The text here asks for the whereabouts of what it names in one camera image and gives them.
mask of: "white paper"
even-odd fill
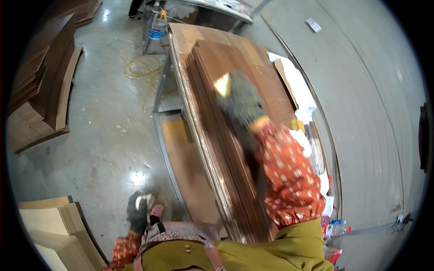
[[[312,28],[315,33],[318,33],[321,30],[321,27],[317,22],[315,22],[312,18],[306,20],[306,23],[309,24],[310,28]]]
[[[312,154],[312,147],[309,144],[309,140],[306,135],[303,133],[301,129],[289,130],[289,133],[293,136],[293,138],[304,148],[303,155],[308,158]]]
[[[332,216],[334,201],[335,201],[335,197],[333,196],[325,197],[325,208],[324,211],[322,212],[322,216]]]
[[[296,117],[301,120],[303,124],[309,124],[312,122],[312,112],[316,109],[316,103],[304,81],[303,75],[294,66],[291,60],[271,52],[267,53],[271,62],[275,62],[278,59],[282,61],[283,73],[291,87],[296,103],[299,106],[295,111]]]
[[[324,197],[327,197],[327,192],[330,189],[330,185],[329,185],[329,176],[327,174],[327,171],[325,170],[323,174],[318,175],[319,180],[321,181],[320,183],[320,188],[319,188],[319,192],[321,193],[321,195],[323,195]]]

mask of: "orange patterned sleeve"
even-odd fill
[[[133,263],[140,244],[141,235],[132,231],[128,233],[127,237],[117,238],[116,245],[113,247],[113,260],[103,271],[121,270],[126,265]]]
[[[320,217],[326,200],[319,177],[288,127],[270,122],[255,137],[260,143],[255,156],[268,179],[265,208],[271,220],[282,229]]]

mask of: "stack of wooden boards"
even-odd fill
[[[76,26],[83,26],[92,22],[93,16],[101,4],[102,0],[58,0],[48,8],[47,20],[58,20],[75,13]]]
[[[19,153],[68,133],[72,77],[82,47],[75,47],[74,14],[43,25],[29,41],[17,71],[8,117],[8,142]]]
[[[208,27],[179,23],[170,27],[189,124],[226,230],[239,242],[273,240],[277,229],[263,207],[266,180],[253,157],[257,142],[237,123],[226,120],[212,83],[226,72],[243,71],[263,98],[265,112],[286,126],[295,118],[291,97],[265,47]]]
[[[272,75],[267,71],[254,74],[241,51],[229,45],[197,41],[187,59],[187,66],[202,121],[216,148],[218,163],[234,203],[234,213],[239,218],[238,227],[247,243],[271,241],[273,236],[262,201],[256,201],[256,183],[266,180],[259,174],[260,167],[254,161],[255,141],[237,123],[225,118],[216,103],[213,82],[226,72],[241,70],[257,87],[270,118],[289,125],[294,110],[286,91],[280,81],[276,81],[280,86],[273,85]]]
[[[19,208],[26,230],[51,270],[102,270],[106,260],[68,197],[23,202]]]

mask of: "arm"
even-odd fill
[[[251,131],[260,144],[256,159],[269,181],[265,208],[271,220],[282,229],[319,218],[326,205],[319,177],[289,129],[261,118]]]
[[[135,201],[138,196],[140,196],[140,192],[135,192],[128,201],[127,220],[131,223],[130,231],[126,237],[116,239],[116,245],[113,246],[113,259],[103,271],[122,270],[126,265],[133,263],[138,254],[141,237],[148,225],[146,200],[140,202],[138,210],[135,208]]]
[[[216,100],[223,112],[253,132],[259,141],[256,159],[269,181],[265,207],[270,218],[279,229],[318,218],[325,199],[319,192],[319,177],[304,157],[303,148],[287,127],[277,126],[267,117],[256,87],[245,74],[234,71],[230,78],[230,89],[223,92],[229,94],[217,94]]]
[[[113,246],[113,259],[103,271],[122,270],[133,263],[140,248],[141,237],[142,235],[130,231],[126,237],[117,238],[116,245]]]

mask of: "hand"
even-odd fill
[[[127,220],[131,223],[130,231],[143,235],[148,225],[148,206],[146,200],[140,201],[139,209],[135,207],[135,201],[138,196],[141,196],[139,191],[136,191],[128,200]]]
[[[242,126],[252,130],[256,121],[268,119],[263,110],[263,101],[258,90],[241,71],[230,73],[230,94],[227,98],[216,95],[220,108],[235,118]]]

